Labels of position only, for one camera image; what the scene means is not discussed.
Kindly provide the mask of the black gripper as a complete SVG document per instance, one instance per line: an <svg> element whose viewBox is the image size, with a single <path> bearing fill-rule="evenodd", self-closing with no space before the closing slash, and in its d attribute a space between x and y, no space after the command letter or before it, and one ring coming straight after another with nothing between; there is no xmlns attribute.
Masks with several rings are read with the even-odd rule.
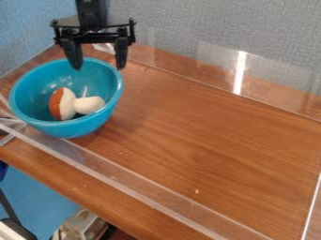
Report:
<svg viewBox="0 0 321 240"><path fill-rule="evenodd" d="M87 43L113 43L116 68L127 64L128 45L135 42L133 19L124 23L111 23L108 19L109 0L75 0L76 14L52 20L53 41L61 45L69 65L79 70L83 66L81 45Z"/></svg>

